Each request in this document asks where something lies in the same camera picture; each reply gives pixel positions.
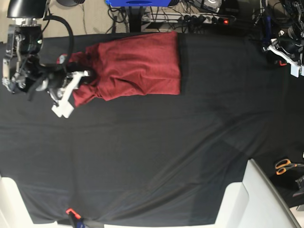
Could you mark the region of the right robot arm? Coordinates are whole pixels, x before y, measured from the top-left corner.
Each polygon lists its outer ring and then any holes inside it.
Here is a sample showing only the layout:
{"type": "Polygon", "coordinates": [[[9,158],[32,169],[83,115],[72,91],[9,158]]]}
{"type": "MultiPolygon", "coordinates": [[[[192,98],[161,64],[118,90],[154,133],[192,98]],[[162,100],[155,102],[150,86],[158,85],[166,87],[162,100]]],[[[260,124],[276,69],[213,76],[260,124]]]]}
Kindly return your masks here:
{"type": "Polygon", "coordinates": [[[11,0],[7,17],[9,25],[6,54],[2,64],[2,84],[12,93],[24,92],[31,100],[36,92],[45,91],[53,100],[52,111],[68,118],[74,110],[69,99],[82,84],[91,82],[95,74],[80,63],[71,62],[74,35],[69,23],[50,13],[48,0],[11,0]],[[44,29],[38,19],[62,23],[68,31],[68,50],[56,64],[40,63],[44,29]]]}

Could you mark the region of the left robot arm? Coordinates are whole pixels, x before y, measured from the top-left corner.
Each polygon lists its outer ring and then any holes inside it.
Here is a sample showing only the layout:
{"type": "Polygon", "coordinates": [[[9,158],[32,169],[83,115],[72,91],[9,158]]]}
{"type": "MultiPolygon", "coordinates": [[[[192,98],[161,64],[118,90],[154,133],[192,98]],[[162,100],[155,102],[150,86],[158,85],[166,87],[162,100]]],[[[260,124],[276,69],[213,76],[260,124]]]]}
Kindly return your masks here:
{"type": "Polygon", "coordinates": [[[304,2],[302,0],[280,0],[287,19],[274,15],[267,0],[261,1],[267,15],[263,51],[279,66],[290,65],[290,75],[304,75],[304,2]]]}

